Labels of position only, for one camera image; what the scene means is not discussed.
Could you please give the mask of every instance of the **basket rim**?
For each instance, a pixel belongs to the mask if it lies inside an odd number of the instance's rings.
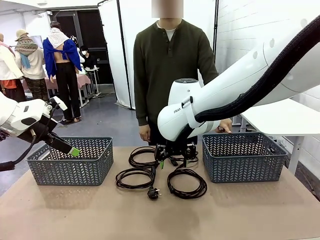
[[[24,160],[26,160],[27,162],[40,162],[40,161],[44,161],[44,162],[55,162],[55,163],[59,163],[59,162],[64,162],[64,163],[68,163],[68,162],[96,162],[99,161],[101,159],[101,156],[106,152],[107,148],[110,146],[110,144],[113,143],[113,137],[112,136],[60,136],[60,138],[62,139],[109,139],[110,142],[108,143],[108,145],[106,146],[105,150],[99,155],[99,157],[97,157],[96,159],[92,159],[92,158],[86,158],[86,159],[29,159],[31,156],[33,156],[36,152],[38,152],[40,149],[42,148],[50,148],[49,145],[47,145],[46,143],[44,143],[43,145],[41,145],[40,147],[38,147],[35,151],[33,151],[28,157],[25,157]]]
[[[256,132],[236,132],[236,133],[218,133],[219,136],[229,136],[229,135],[249,135],[249,134],[261,134],[266,138],[269,138],[271,141],[272,139],[267,136],[266,134],[264,134],[263,132],[260,131],[256,131]],[[275,157],[283,157],[283,156],[288,156],[288,151],[286,149],[284,149],[282,146],[277,145],[278,148],[280,148],[284,154],[276,154],[276,155],[243,155],[243,156],[212,156],[211,152],[208,149],[208,146],[206,144],[204,144],[204,137],[205,136],[213,136],[216,134],[204,134],[202,135],[201,139],[202,139],[202,147],[207,150],[207,152],[209,153],[210,157],[214,158],[214,159],[230,159],[230,158],[238,158],[238,159],[242,159],[242,158],[248,158],[248,157],[255,157],[255,158],[261,158],[261,157],[271,157],[271,156],[275,156]]]

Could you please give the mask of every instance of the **plastic basket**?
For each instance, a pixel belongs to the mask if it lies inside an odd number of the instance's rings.
[[[202,154],[213,183],[278,181],[288,153],[260,132],[206,134]]]
[[[26,160],[38,185],[99,186],[114,163],[112,137],[62,137],[78,156],[44,145]]]

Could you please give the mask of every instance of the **blue shirt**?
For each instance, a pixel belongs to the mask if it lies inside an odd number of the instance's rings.
[[[45,61],[45,69],[48,74],[48,77],[50,76],[54,77],[56,75],[57,66],[55,61],[54,53],[59,52],[62,54],[62,59],[67,60],[69,59],[70,62],[72,62],[79,71],[82,71],[80,66],[80,57],[77,51],[77,46],[71,39],[66,40],[63,43],[63,50],[57,50],[55,49],[50,41],[45,39],[43,41],[43,53],[44,53],[44,61]]]

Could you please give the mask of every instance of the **blue garment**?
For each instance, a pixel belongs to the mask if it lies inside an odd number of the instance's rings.
[[[20,57],[22,66],[24,66],[26,69],[31,68],[28,57],[26,55],[23,55],[22,53],[20,53]]]
[[[48,74],[48,77],[50,76],[54,77],[56,75],[57,66],[55,61],[54,53],[59,52],[62,53],[62,59],[67,60],[69,59],[70,62],[72,62],[79,71],[82,71],[81,65],[80,65],[80,57],[77,51],[77,46],[71,39],[66,40],[63,43],[63,50],[57,50],[55,49],[51,42],[47,39],[43,41],[43,53],[44,53],[44,61],[45,61],[45,69]]]

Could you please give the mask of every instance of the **man's right hand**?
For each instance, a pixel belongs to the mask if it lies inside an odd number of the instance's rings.
[[[150,127],[149,125],[139,126],[140,138],[143,141],[150,143]]]

